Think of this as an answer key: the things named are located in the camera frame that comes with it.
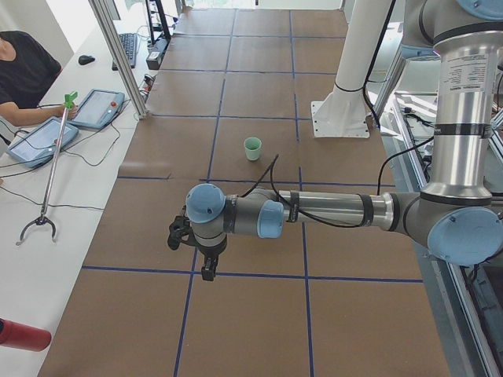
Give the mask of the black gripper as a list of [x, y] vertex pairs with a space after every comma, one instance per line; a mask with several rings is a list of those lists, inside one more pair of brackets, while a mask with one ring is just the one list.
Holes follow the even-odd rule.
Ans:
[[218, 257], [226, 249], [227, 242], [221, 242], [214, 246], [200, 245], [199, 252], [204, 256], [204, 264], [201, 267], [201, 276], [204, 281], [213, 281], [216, 276]]

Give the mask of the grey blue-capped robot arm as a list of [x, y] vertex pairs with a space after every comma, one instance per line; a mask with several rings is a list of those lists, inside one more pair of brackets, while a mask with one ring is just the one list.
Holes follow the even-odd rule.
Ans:
[[215, 278], [229, 234], [277, 238], [284, 223], [297, 221], [398, 232], [455, 265], [477, 265], [495, 256], [502, 248], [502, 222], [491, 208], [483, 174], [502, 54], [501, 2], [408, 1], [402, 53], [441, 60], [431, 178], [418, 193], [370, 196], [253, 186], [237, 196], [200, 184], [189, 191], [182, 227], [171, 229], [169, 246], [197, 247], [206, 281]]

